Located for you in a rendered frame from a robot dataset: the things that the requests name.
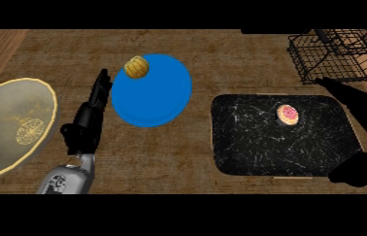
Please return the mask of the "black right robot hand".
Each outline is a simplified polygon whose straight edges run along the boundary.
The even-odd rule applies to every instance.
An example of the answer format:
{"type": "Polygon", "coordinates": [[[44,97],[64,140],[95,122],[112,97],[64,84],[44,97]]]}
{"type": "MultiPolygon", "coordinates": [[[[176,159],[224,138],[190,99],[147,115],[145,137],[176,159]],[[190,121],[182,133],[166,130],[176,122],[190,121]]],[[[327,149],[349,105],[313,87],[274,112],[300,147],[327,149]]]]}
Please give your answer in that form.
{"type": "MultiPolygon", "coordinates": [[[[367,131],[367,92],[324,77],[315,79],[339,102],[346,106],[355,120],[367,131]]],[[[367,186],[367,152],[356,152],[328,174],[331,183],[344,183],[353,187],[367,186]]]]}

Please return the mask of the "pink frosted cupcake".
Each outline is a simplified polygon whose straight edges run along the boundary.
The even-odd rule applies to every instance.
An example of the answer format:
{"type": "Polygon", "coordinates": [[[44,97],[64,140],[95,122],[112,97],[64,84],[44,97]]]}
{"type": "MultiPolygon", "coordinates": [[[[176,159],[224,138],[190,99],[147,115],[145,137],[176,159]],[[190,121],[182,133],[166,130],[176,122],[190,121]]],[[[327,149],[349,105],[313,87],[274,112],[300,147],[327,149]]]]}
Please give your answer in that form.
{"type": "Polygon", "coordinates": [[[277,108],[277,121],[283,125],[297,124],[297,111],[293,106],[281,105],[277,108]]]}

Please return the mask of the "blue oval plate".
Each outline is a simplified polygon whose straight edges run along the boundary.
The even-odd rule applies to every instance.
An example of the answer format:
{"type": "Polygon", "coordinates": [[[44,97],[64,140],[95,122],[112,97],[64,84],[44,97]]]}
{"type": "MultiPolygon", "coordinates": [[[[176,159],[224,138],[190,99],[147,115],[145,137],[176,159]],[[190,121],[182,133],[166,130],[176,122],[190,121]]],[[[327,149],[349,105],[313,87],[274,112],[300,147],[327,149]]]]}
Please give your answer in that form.
{"type": "Polygon", "coordinates": [[[184,111],[191,97],[191,76],[182,62],[168,54],[142,56],[148,71],[132,79],[120,69],[112,85],[112,107],[135,127],[157,127],[184,111]]]}

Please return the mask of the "black marble tray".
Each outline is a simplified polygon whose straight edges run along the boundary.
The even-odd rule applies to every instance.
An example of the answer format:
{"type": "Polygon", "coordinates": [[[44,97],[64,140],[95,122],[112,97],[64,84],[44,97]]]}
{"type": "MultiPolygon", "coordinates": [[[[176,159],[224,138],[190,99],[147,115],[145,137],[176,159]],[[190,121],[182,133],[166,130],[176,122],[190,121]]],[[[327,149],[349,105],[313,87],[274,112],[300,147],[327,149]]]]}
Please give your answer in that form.
{"type": "Polygon", "coordinates": [[[210,118],[215,165],[228,175],[325,177],[362,151],[330,96],[222,94],[210,118]],[[294,107],[296,125],[278,123],[281,105],[294,107]]]}

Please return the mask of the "yellow ridged squash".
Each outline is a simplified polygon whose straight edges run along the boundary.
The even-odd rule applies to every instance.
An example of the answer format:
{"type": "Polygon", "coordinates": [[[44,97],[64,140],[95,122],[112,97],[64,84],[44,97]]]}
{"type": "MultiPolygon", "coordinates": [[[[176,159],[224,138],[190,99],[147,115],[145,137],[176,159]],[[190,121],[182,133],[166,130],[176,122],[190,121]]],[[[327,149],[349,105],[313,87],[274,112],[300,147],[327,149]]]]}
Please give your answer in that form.
{"type": "Polygon", "coordinates": [[[131,79],[140,79],[148,72],[148,63],[145,59],[137,55],[125,64],[125,73],[131,79]]]}

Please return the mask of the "grey gold-rimmed plate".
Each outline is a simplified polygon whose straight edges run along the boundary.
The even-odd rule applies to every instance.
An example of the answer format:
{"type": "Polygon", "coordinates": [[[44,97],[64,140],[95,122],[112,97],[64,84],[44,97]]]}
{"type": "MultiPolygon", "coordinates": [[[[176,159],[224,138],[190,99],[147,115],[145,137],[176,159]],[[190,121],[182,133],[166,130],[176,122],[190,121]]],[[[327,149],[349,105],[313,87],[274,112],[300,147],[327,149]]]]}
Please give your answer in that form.
{"type": "Polygon", "coordinates": [[[20,78],[0,84],[0,175],[20,167],[45,147],[58,122],[51,85],[20,78]]]}

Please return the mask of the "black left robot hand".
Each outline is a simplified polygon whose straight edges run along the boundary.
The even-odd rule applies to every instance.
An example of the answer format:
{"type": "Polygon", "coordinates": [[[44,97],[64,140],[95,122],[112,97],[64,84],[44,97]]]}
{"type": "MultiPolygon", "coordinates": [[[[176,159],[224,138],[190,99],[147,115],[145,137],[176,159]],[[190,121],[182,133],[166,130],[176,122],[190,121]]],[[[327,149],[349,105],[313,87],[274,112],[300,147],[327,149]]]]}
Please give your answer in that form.
{"type": "Polygon", "coordinates": [[[88,100],[82,102],[78,107],[73,122],[63,124],[60,127],[60,133],[64,137],[67,147],[67,155],[81,155],[95,152],[110,88],[110,77],[107,70],[103,69],[92,84],[88,100]]]}

